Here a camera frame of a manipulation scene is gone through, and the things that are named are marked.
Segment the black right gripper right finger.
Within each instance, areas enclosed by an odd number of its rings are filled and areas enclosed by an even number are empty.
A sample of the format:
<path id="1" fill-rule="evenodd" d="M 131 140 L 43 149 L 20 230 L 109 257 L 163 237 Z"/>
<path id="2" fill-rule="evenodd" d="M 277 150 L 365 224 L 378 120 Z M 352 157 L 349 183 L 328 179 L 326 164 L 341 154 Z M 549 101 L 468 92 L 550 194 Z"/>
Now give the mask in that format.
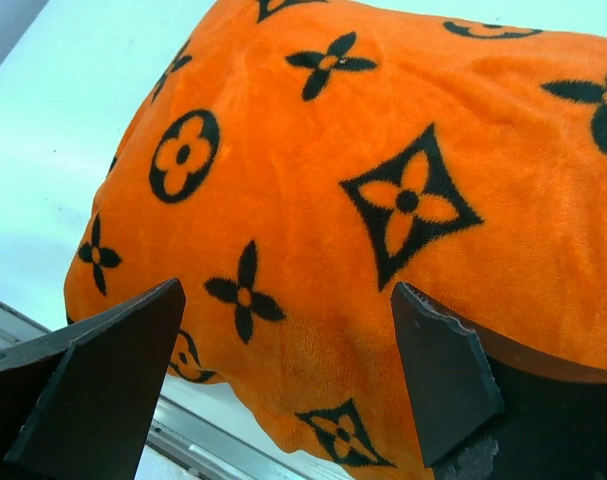
<path id="1" fill-rule="evenodd" d="M 438 479 L 607 479 L 607 370 L 391 295 L 421 458 Z"/>

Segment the orange black patterned pillowcase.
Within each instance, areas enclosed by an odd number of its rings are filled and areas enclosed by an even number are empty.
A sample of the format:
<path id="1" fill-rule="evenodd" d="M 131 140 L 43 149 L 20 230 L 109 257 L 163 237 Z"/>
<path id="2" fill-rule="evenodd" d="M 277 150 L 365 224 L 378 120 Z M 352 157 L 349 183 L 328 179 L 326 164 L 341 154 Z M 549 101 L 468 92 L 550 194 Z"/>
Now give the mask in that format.
<path id="1" fill-rule="evenodd" d="M 390 296 L 607 369 L 607 37 L 218 1 L 131 120 L 64 284 L 177 278 L 168 370 L 278 447 L 426 479 Z"/>

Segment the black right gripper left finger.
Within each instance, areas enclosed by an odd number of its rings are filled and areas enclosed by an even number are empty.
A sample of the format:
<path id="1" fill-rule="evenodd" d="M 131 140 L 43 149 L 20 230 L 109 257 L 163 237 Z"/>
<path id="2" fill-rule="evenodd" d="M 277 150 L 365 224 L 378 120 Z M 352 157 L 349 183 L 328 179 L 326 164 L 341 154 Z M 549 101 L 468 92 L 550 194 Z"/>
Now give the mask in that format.
<path id="1" fill-rule="evenodd" d="M 132 479 L 186 303 L 171 279 L 0 350 L 0 479 Z"/>

